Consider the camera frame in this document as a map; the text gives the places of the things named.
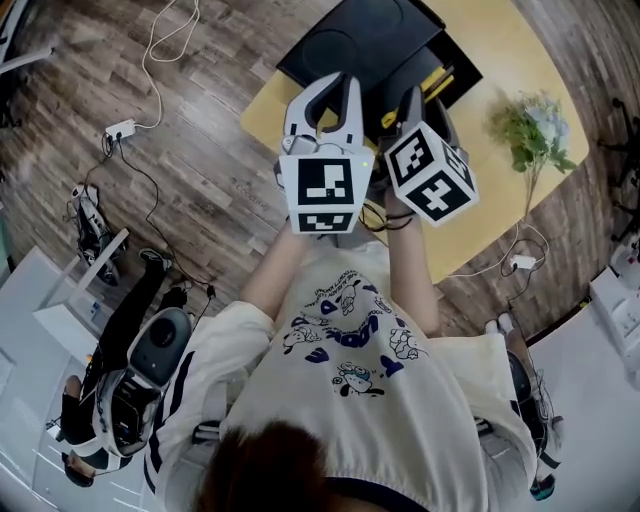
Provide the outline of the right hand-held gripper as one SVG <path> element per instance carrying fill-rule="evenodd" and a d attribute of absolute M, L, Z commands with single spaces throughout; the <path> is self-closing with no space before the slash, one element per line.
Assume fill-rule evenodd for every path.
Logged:
<path fill-rule="evenodd" d="M 476 205 L 479 193 L 474 173 L 454 150 L 460 142 L 447 109 L 439 98 L 433 103 L 436 132 L 423 122 L 421 87 L 404 93 L 397 113 L 399 139 L 384 159 L 396 197 L 439 227 Z"/>

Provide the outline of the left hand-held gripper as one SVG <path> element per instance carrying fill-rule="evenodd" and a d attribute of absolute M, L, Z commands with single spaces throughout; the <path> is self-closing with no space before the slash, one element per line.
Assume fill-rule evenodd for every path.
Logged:
<path fill-rule="evenodd" d="M 338 106 L 333 125 L 318 123 Z M 284 189 L 296 234 L 349 234 L 369 186 L 374 152 L 363 143 L 361 89 L 354 77 L 335 72 L 317 79 L 286 109 L 276 175 Z"/>

